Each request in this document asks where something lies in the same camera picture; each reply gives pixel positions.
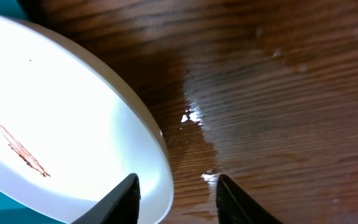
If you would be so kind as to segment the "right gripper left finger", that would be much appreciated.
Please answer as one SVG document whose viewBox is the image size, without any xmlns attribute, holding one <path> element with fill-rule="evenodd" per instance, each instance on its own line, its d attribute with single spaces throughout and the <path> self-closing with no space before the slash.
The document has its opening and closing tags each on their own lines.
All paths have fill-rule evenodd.
<svg viewBox="0 0 358 224">
<path fill-rule="evenodd" d="M 137 224 L 140 200 L 139 178 L 131 173 L 71 224 Z"/>
</svg>

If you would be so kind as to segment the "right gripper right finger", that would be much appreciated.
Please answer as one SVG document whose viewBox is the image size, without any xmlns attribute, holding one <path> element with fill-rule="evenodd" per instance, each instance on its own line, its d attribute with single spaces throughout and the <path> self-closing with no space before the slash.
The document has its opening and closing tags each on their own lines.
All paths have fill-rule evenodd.
<svg viewBox="0 0 358 224">
<path fill-rule="evenodd" d="M 218 177 L 216 207 L 219 224 L 282 224 L 226 174 Z"/>
</svg>

